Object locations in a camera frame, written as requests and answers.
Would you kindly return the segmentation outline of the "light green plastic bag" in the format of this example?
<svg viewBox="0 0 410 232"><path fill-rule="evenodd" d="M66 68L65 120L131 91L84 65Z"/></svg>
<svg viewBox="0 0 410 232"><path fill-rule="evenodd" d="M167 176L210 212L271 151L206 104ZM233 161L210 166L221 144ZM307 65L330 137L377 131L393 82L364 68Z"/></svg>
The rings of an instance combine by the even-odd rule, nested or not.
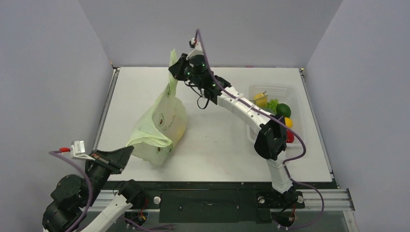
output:
<svg viewBox="0 0 410 232"><path fill-rule="evenodd" d="M176 96L178 81L171 74L155 103L137 120L127 146L132 155L161 166L183 137L188 117L185 106Z"/></svg>

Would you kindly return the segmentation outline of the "red fake apple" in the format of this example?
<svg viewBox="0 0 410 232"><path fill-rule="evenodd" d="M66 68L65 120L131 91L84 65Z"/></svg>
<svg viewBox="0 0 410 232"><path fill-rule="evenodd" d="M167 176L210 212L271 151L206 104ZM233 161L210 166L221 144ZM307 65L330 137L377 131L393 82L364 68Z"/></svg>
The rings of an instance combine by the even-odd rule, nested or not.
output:
<svg viewBox="0 0 410 232"><path fill-rule="evenodd" d="M286 130L286 135L287 135L286 143L292 144L292 143L294 142L294 140L295 140L294 134L293 134L291 131Z"/></svg>

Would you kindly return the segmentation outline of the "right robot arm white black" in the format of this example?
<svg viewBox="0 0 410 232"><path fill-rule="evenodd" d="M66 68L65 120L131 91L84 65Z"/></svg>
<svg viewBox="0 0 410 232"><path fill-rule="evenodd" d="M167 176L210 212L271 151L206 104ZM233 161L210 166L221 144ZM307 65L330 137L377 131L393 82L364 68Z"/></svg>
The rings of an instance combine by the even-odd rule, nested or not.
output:
<svg viewBox="0 0 410 232"><path fill-rule="evenodd" d="M275 190L272 194L274 203L286 206L295 198L293 180L285 164L288 136L284 118L256 106L228 81L214 75L204 55L189 58L187 54L182 54L168 70L176 80L198 88L203 97L229 110L254 131L257 135L254 150L266 159Z"/></svg>

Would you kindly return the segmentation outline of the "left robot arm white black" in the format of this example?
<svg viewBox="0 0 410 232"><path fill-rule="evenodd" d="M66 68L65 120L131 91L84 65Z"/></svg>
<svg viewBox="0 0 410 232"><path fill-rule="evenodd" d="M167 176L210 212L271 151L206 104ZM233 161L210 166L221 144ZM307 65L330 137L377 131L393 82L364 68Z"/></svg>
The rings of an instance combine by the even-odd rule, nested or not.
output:
<svg viewBox="0 0 410 232"><path fill-rule="evenodd" d="M63 149L50 151L51 156L72 165L82 176L70 174L58 182L50 195L53 201L43 214L43 230L45 232L73 232L77 230L108 178L113 174L122 173L133 150L133 146L114 151L94 150L90 155L91 165L88 169L81 168L71 158L62 155ZM145 203L146 196L143 187L133 179L125 181L111 203L85 230L87 232L103 232L125 211L132 207L144 206Z"/></svg>

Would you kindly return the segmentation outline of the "yellow fake pear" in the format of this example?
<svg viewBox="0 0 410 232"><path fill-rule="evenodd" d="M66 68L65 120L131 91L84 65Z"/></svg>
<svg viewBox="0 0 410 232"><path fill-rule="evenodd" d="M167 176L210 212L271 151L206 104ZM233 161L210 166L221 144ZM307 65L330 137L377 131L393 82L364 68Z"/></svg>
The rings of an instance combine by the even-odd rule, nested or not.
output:
<svg viewBox="0 0 410 232"><path fill-rule="evenodd" d="M258 107L265 108L267 105L266 92L261 92L261 93L254 95L253 102Z"/></svg>

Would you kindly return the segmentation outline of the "fake green grape bunch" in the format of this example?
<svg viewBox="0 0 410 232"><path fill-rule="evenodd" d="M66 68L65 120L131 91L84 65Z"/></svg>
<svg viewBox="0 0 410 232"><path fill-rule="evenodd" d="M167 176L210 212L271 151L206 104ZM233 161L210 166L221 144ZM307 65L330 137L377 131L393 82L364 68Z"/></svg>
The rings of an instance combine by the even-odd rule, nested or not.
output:
<svg viewBox="0 0 410 232"><path fill-rule="evenodd" d="M266 103L266 108L272 111L274 114L276 114L278 104L279 104L278 99L272 99Z"/></svg>

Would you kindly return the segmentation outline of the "dark green fake lime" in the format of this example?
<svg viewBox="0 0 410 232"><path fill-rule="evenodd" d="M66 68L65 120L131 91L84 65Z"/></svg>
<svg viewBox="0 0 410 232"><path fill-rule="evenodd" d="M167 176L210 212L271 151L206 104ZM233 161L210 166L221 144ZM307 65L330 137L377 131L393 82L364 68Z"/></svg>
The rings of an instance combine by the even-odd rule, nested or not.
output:
<svg viewBox="0 0 410 232"><path fill-rule="evenodd" d="M279 103L276 106L276 112L277 114L288 118L290 118L292 114L291 108L285 103Z"/></svg>

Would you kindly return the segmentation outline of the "yellow fake lemon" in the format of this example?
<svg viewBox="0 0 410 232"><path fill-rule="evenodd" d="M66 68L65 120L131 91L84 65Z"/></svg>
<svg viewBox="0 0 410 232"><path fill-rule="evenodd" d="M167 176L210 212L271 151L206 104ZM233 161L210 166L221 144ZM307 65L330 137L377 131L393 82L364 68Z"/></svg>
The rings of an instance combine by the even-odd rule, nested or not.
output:
<svg viewBox="0 0 410 232"><path fill-rule="evenodd" d="M285 125L286 125L288 128L292 128L292 126L293 126L293 121L292 121L289 117L285 117L284 120L285 120Z"/></svg>

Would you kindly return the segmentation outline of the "white perforated plastic basket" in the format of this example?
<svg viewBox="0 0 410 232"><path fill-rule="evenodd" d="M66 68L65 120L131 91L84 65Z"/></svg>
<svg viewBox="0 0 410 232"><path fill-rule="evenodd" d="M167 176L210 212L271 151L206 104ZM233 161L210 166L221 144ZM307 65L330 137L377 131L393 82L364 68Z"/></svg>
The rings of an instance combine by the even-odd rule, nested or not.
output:
<svg viewBox="0 0 410 232"><path fill-rule="evenodd" d="M267 95L269 101L277 99L278 103L284 103L290 107L290 119L293 121L292 130L295 131L302 138L305 145L307 145L307 123L301 97L297 88L292 85L258 83L250 85L245 96L249 100L253 100L256 94L263 92Z"/></svg>

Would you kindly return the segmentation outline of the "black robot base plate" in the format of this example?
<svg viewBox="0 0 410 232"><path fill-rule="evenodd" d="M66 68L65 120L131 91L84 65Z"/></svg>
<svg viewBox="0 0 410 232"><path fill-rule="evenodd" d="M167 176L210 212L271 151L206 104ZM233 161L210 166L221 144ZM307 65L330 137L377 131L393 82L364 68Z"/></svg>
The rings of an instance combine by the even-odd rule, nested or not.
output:
<svg viewBox="0 0 410 232"><path fill-rule="evenodd" d="M160 223L271 223L271 210L281 211L303 203L290 204L269 182L154 182L138 183L144 199L132 210L158 209Z"/></svg>

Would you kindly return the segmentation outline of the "aluminium rail frame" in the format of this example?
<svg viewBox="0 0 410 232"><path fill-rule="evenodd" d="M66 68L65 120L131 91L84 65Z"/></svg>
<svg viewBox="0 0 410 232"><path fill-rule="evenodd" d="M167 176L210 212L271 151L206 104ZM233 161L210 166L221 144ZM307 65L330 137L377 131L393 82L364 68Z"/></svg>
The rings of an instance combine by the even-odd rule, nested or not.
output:
<svg viewBox="0 0 410 232"><path fill-rule="evenodd" d="M347 189L337 187L318 126L310 107L303 78L297 68L214 68L215 74L243 93L258 83L292 85L297 88L304 108L307 153L301 156L299 142L287 149L287 167L293 179L306 183L297 189L305 210L353 210ZM124 146L137 119L154 103L168 82L166 67L122 67L114 72L101 129L95 141L99 150ZM156 168L131 157L121 174L109 177L106 189L118 188L133 179L154 182L269 182L266 161L253 148L246 124L228 110L210 103L201 110L197 95L183 83L177 96L186 107L188 127L176 150Z"/></svg>

